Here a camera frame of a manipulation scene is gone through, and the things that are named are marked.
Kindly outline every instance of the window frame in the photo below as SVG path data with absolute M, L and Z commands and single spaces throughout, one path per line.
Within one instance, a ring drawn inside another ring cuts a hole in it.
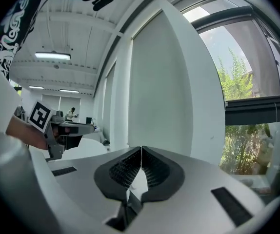
M 195 4 L 189 6 L 189 10 L 211 1 L 212 0 L 202 0 L 196 2 Z M 255 24 L 255 26 L 259 28 L 261 34 L 264 34 L 265 37 L 269 36 L 273 39 L 274 46 L 280 55 L 280 29 L 254 5 L 249 4 L 244 0 L 243 2 L 240 2 L 240 0 L 234 0 L 236 2 L 232 0 L 227 1 L 238 7 L 212 13 L 208 16 L 191 22 L 191 25 L 200 34 L 202 32 L 220 26 L 225 26 L 231 23 L 245 20 L 251 20 Z M 181 9 L 181 12 L 186 12 L 189 10 Z M 273 49 L 271 48 L 270 44 L 269 50 L 274 56 Z M 280 64 L 277 62 L 275 56 L 274 60 L 279 72 L 278 65 Z M 226 126 L 253 125 L 271 122 L 280 122 L 280 95 L 225 101 Z M 275 176 L 275 180 L 271 182 L 271 188 L 275 193 L 280 194 L 280 173 L 277 173 Z

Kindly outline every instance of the tree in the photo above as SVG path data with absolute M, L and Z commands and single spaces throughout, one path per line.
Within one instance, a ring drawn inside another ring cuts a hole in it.
M 244 99 L 252 96 L 253 76 L 246 71 L 243 59 L 239 59 L 229 49 L 232 56 L 231 76 L 228 74 L 221 58 L 219 57 L 220 68 L 217 68 L 225 100 Z
M 252 97 L 253 76 L 247 73 L 243 59 L 239 59 L 230 50 L 232 56 L 231 74 L 229 74 L 219 58 L 217 68 L 225 100 Z M 260 173 L 261 150 L 265 149 L 264 139 L 267 137 L 267 124 L 226 126 L 225 145 L 220 168 L 229 174 L 251 175 L 254 169 Z

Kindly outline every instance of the fluorescent light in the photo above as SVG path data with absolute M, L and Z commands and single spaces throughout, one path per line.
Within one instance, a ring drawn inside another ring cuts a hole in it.
M 28 86 L 29 88 L 43 89 L 43 87 Z
M 55 53 L 55 52 L 36 52 L 35 56 L 37 58 L 48 58 L 48 59 L 60 59 L 60 60 L 70 60 L 71 55 Z
M 69 93 L 79 93 L 79 91 L 76 90 L 66 90 L 66 89 L 60 89 L 61 92 L 69 92 Z

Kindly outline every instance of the ceiling beam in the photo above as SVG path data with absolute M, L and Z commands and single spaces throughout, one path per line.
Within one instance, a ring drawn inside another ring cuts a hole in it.
M 28 86 L 40 86 L 44 88 L 57 88 L 57 89 L 84 89 L 93 92 L 93 86 L 89 84 L 78 84 L 68 81 L 52 81 L 46 79 L 29 79 L 29 78 L 17 78 L 16 83 L 22 87 Z
M 63 64 L 63 63 L 53 63 L 53 62 L 38 62 L 38 61 L 13 61 L 12 68 L 50 68 L 55 69 L 54 65 L 59 66 L 59 69 L 72 70 L 84 72 L 85 74 L 95 76 L 97 75 L 97 70 L 93 68 L 88 68 L 79 65 Z
M 22 88 L 25 88 L 29 91 L 33 91 L 33 93 L 40 93 L 43 95 L 55 95 L 55 96 L 66 96 L 66 97 L 74 97 L 74 98 L 81 98 L 84 94 L 85 96 L 92 96 L 93 90 L 91 89 L 76 89 L 79 90 L 79 93 L 68 93 L 68 92 L 61 92 L 60 89 L 70 89 L 68 87 L 47 87 L 45 86 L 44 89 L 32 89 L 28 86 L 30 86 L 30 84 L 28 84 L 26 81 L 22 81 L 20 80 L 20 85 L 22 86 Z
M 50 12 L 49 20 L 80 23 L 85 26 L 92 26 L 105 30 L 120 37 L 123 35 L 123 33 L 119 32 L 119 30 L 116 29 L 116 25 L 114 23 L 88 15 L 76 14 L 71 12 Z M 39 12 L 36 21 L 47 21 L 47 14 L 45 12 Z

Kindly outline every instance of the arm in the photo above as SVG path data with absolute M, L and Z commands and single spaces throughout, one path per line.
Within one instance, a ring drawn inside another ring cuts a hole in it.
M 70 115 L 70 111 L 67 111 L 65 116 L 66 116 L 66 118 L 73 118 L 73 116 Z
M 42 132 L 15 116 L 12 116 L 5 133 L 20 139 L 25 144 L 43 150 L 48 149 L 47 141 Z

